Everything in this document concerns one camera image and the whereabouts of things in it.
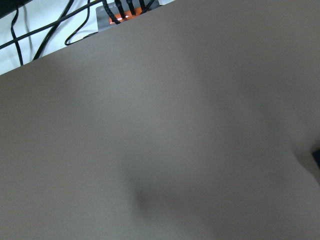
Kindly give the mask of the black t-shirt with logo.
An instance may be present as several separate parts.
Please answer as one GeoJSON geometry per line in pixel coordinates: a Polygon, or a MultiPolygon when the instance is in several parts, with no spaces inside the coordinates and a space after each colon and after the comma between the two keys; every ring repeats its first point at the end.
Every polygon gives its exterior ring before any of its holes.
{"type": "Polygon", "coordinates": [[[320,165],[320,150],[316,150],[312,153],[312,157],[315,160],[315,162],[320,165]]]}

